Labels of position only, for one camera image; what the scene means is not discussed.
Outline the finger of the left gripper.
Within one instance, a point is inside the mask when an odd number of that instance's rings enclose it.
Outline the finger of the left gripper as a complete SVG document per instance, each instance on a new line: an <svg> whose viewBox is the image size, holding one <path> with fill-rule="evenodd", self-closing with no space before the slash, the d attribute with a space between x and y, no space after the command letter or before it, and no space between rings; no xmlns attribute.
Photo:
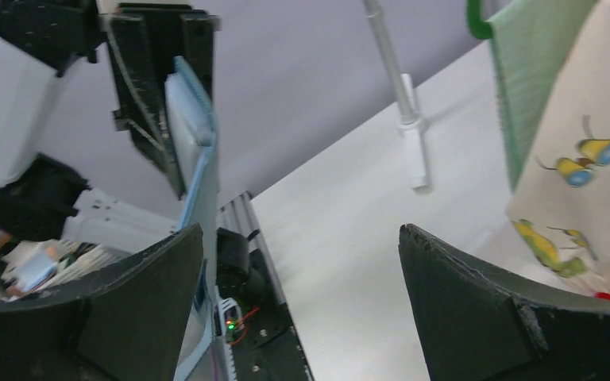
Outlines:
<svg viewBox="0 0 610 381"><path fill-rule="evenodd" d="M118 96L118 129L129 130L134 147L168 181L177 198L185 193L164 101L164 81L156 75L146 20L138 13L102 17Z"/></svg>
<svg viewBox="0 0 610 381"><path fill-rule="evenodd" d="M183 57L198 76L205 91L214 98L214 36L220 20L205 10L181 16Z"/></svg>

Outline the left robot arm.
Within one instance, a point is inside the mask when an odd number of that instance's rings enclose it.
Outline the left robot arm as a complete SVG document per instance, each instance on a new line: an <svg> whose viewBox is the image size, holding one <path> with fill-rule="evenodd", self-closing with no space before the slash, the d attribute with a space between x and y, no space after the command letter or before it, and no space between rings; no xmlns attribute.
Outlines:
<svg viewBox="0 0 610 381"><path fill-rule="evenodd" d="M138 252L186 225L214 230L216 15L187 1L0 1L0 229L27 241ZM38 141L72 68L105 45L119 130L184 199L179 221L110 197Z"/></svg>

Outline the blue card holder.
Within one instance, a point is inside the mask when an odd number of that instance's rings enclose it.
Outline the blue card holder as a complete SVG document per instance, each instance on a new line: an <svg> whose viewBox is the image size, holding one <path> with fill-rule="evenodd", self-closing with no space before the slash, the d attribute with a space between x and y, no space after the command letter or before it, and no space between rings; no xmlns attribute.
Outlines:
<svg viewBox="0 0 610 381"><path fill-rule="evenodd" d="M218 197L218 121L209 94L182 57L173 59L174 73L165 94L182 177L188 181L180 227L198 223L203 232L203 263L192 316L203 323L198 344L177 365L175 380L186 380L210 348L214 335L216 296L216 213Z"/></svg>

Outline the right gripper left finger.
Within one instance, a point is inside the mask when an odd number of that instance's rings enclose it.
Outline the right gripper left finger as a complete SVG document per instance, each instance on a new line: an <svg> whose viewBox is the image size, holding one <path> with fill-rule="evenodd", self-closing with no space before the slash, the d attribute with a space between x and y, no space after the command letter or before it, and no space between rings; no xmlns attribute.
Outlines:
<svg viewBox="0 0 610 381"><path fill-rule="evenodd" d="M203 262L192 225L79 279L0 302L0 380L171 380Z"/></svg>

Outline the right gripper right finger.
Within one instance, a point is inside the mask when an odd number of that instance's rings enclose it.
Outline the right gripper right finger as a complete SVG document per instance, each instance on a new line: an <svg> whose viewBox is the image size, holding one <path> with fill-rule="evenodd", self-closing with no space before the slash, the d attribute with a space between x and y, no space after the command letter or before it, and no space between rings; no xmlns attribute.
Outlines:
<svg viewBox="0 0 610 381"><path fill-rule="evenodd" d="M610 300L480 260L419 227L399 256L433 380L610 380Z"/></svg>

